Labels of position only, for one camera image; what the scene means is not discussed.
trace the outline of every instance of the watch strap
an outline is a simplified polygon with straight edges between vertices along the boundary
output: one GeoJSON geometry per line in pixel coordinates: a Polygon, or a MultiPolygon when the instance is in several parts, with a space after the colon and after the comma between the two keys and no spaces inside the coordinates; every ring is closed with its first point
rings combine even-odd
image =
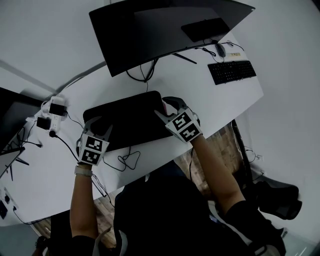
{"type": "Polygon", "coordinates": [[[82,169],[79,166],[76,166],[75,169],[74,169],[74,174],[75,175],[81,174],[81,175],[84,175],[84,176],[87,176],[87,177],[91,177],[92,173],[93,173],[92,170],[82,169]]]}

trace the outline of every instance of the keyboard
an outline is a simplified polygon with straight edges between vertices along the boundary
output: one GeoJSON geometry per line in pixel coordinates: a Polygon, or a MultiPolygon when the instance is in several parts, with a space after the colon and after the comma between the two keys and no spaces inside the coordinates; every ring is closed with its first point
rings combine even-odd
{"type": "Polygon", "coordinates": [[[211,72],[215,85],[226,84],[228,82],[257,76],[254,68],[248,60],[214,63],[209,64],[208,68],[211,72]]]}

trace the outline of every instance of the wooden floor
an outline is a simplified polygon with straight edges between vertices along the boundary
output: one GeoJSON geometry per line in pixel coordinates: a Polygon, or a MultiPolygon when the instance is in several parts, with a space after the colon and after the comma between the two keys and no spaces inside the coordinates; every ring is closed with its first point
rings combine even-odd
{"type": "MultiPolygon", "coordinates": [[[[228,124],[218,132],[210,136],[208,139],[213,152],[216,156],[221,158],[225,166],[230,170],[231,173],[239,170],[242,165],[242,157],[237,148],[234,133],[231,126],[228,124]]],[[[178,166],[182,169],[187,177],[189,177],[189,164],[191,161],[191,152],[188,151],[183,155],[177,157],[174,160],[178,166]]],[[[196,184],[199,191],[203,196],[212,200],[212,194],[205,180],[204,173],[200,166],[197,154],[193,153],[192,164],[191,164],[191,175],[192,181],[196,184]]],[[[109,194],[111,201],[114,204],[115,195],[109,194]]],[[[116,246],[115,233],[113,229],[115,211],[112,205],[109,203],[108,197],[101,197],[94,201],[96,207],[96,216],[98,222],[99,233],[104,230],[111,228],[110,232],[104,235],[102,242],[107,248],[114,248],[116,246]]],[[[35,223],[33,229],[38,235],[50,237],[51,221],[50,219],[43,220],[35,223]]]]}

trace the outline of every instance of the desk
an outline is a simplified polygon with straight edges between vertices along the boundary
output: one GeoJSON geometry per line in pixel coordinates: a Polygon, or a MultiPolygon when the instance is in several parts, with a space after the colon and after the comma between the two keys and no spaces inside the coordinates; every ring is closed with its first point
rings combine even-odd
{"type": "MultiPolygon", "coordinates": [[[[231,33],[221,42],[230,40],[238,42],[231,33]]],[[[241,57],[226,57],[225,61],[247,60],[244,52],[234,46],[224,45],[227,53],[241,53],[241,57]]],[[[213,45],[207,49],[216,51],[213,45]]],[[[149,91],[158,91],[162,97],[174,96],[184,99],[188,106],[198,114],[201,120],[203,135],[207,138],[239,116],[258,99],[263,96],[258,78],[248,78],[227,84],[215,85],[208,64],[214,63],[212,57],[202,50],[187,50],[181,54],[197,64],[169,55],[159,59],[155,66],[152,79],[148,82],[149,91]]],[[[146,75],[150,63],[142,65],[146,75]]],[[[130,74],[142,79],[140,67],[131,69],[130,74]]],[[[141,94],[147,85],[135,81],[124,72],[111,77],[108,68],[102,67],[83,79],[64,89],[61,95],[67,102],[67,111],[71,118],[83,124],[85,110],[108,102],[141,94]]],[[[75,151],[76,141],[82,132],[81,127],[69,118],[61,123],[58,135],[75,151]]],[[[10,174],[4,174],[0,180],[0,189],[4,197],[3,188],[18,205],[16,214],[24,221],[30,222],[52,216],[70,209],[74,188],[74,168],[76,161],[68,148],[57,138],[50,138],[41,129],[31,131],[29,141],[39,140],[43,148],[32,144],[25,145],[25,152],[21,159],[30,166],[18,162],[13,164],[13,182],[10,174]]],[[[140,151],[141,156],[135,170],[124,172],[114,170],[103,162],[93,167],[108,192],[133,182],[150,173],[170,160],[180,156],[191,148],[174,136],[133,146],[133,151],[140,151]]],[[[119,149],[105,154],[104,159],[110,165],[122,168],[118,156],[123,156],[128,149],[119,149]]],[[[135,157],[129,158],[129,164],[134,164],[135,157]]],[[[93,197],[97,199],[101,194],[93,187],[93,197]]],[[[20,221],[13,214],[13,204],[6,205],[7,216],[0,219],[0,226],[14,225],[20,221]]]]}

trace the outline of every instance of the mouse pad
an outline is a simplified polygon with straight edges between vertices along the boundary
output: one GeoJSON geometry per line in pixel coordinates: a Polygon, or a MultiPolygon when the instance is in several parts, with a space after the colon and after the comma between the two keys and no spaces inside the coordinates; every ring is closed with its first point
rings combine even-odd
{"type": "Polygon", "coordinates": [[[93,133],[104,135],[113,124],[107,152],[172,136],[155,110],[165,114],[158,91],[149,91],[90,108],[83,120],[102,117],[91,125],[93,133]]]}

